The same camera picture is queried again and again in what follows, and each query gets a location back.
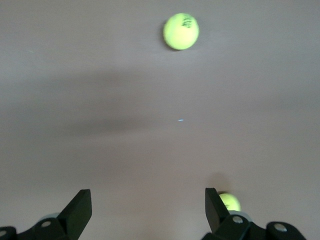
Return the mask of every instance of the yellow tennis ball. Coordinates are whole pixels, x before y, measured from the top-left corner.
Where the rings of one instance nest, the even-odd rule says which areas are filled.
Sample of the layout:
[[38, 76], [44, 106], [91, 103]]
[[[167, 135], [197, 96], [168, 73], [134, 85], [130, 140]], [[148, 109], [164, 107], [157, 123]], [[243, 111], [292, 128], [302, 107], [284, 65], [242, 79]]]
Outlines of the yellow tennis ball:
[[197, 41], [198, 36], [198, 23], [193, 16], [187, 13], [173, 15], [163, 27], [164, 41], [176, 50], [190, 48]]
[[219, 195], [228, 211], [241, 211], [240, 202], [230, 193], [222, 193]]

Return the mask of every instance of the metal screw head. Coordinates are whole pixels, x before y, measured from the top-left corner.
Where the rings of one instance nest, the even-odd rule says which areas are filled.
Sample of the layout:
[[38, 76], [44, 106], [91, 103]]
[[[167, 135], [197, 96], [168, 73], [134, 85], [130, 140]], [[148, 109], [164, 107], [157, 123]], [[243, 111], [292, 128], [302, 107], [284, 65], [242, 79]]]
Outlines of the metal screw head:
[[6, 235], [6, 234], [7, 234], [7, 231], [6, 231], [6, 230], [0, 231], [0, 237], [4, 236], [4, 235]]
[[274, 225], [274, 228], [277, 229], [279, 232], [283, 232], [283, 233], [288, 231], [287, 228], [284, 225], [282, 225], [281, 223], [276, 223]]
[[236, 224], [242, 224], [244, 221], [243, 221], [243, 219], [241, 218], [241, 217], [239, 217], [239, 216], [234, 216], [233, 218], [232, 218], [232, 220], [236, 223]]
[[51, 224], [50, 221], [45, 221], [45, 222], [43, 222], [43, 223], [41, 224], [41, 227], [42, 227], [42, 228], [45, 228], [45, 227], [48, 227], [50, 224]]

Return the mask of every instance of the tennis ball logo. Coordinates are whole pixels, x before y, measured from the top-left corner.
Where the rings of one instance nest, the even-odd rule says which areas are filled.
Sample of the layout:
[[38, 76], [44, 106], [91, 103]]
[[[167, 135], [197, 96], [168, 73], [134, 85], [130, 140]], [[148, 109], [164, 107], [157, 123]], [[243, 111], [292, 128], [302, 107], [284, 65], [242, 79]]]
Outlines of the tennis ball logo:
[[186, 27], [188, 29], [191, 28], [192, 19], [193, 19], [193, 17], [190, 16], [189, 14], [184, 14], [183, 22], [182, 22], [181, 26]]
[[178, 13], [168, 19], [163, 27], [166, 44], [176, 50], [190, 48], [198, 39], [199, 26], [188, 13]]

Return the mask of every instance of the tennis ball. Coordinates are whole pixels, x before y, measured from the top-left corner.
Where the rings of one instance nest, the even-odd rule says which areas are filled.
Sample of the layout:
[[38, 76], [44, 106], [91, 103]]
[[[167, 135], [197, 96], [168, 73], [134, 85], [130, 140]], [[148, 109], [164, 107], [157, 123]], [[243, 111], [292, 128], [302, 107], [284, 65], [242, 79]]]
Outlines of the tennis ball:
[[241, 211], [240, 202], [230, 193], [222, 193], [219, 195], [228, 211]]
[[163, 27], [164, 41], [176, 50], [190, 48], [197, 41], [198, 36], [197, 21], [187, 13], [173, 15]]

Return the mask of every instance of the black plastic part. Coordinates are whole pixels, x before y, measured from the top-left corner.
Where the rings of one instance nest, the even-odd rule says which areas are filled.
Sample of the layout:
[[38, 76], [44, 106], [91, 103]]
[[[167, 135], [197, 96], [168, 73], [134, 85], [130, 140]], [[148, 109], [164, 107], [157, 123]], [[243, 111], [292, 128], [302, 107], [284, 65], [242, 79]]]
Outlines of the black plastic part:
[[[214, 188], [205, 189], [205, 214], [212, 233], [206, 234], [202, 240], [306, 240], [286, 222], [270, 222], [263, 229], [243, 216], [230, 215]], [[277, 230], [276, 224], [282, 224], [286, 231]]]
[[205, 189], [205, 215], [213, 233], [230, 215], [215, 188]]
[[4, 231], [5, 235], [0, 236], [0, 240], [16, 240], [17, 230], [13, 226], [0, 227], [0, 232]]
[[[281, 224], [286, 228], [286, 231], [279, 231], [275, 228], [276, 224]], [[266, 226], [267, 237], [270, 240], [305, 240], [304, 236], [294, 226], [286, 223], [273, 221]]]
[[92, 216], [91, 192], [81, 190], [56, 217], [70, 240], [77, 240]]
[[39, 221], [17, 234], [12, 226], [0, 227], [0, 240], [78, 240], [92, 215], [91, 193], [81, 190], [57, 218]]
[[[236, 223], [233, 218], [242, 219], [242, 223]], [[214, 235], [221, 239], [243, 240], [248, 235], [249, 228], [250, 222], [243, 216], [229, 215]]]

